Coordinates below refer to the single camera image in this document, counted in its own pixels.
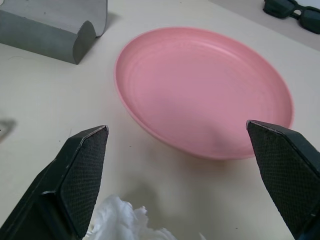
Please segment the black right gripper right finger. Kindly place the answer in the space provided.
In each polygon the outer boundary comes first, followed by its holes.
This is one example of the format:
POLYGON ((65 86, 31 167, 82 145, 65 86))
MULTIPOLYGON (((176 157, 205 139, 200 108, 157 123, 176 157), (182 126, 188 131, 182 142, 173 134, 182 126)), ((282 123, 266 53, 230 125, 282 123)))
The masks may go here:
POLYGON ((246 130, 260 176, 296 240, 320 238, 320 153, 299 132, 257 120, 246 130))

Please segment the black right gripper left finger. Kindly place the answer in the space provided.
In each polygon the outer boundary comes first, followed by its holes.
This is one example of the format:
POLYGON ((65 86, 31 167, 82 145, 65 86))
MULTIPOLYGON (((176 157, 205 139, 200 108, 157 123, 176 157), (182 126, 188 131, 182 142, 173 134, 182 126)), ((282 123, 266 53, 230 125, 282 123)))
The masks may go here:
POLYGON ((33 180, 0 228, 2 240, 81 240, 101 186, 109 129, 71 136, 33 180))

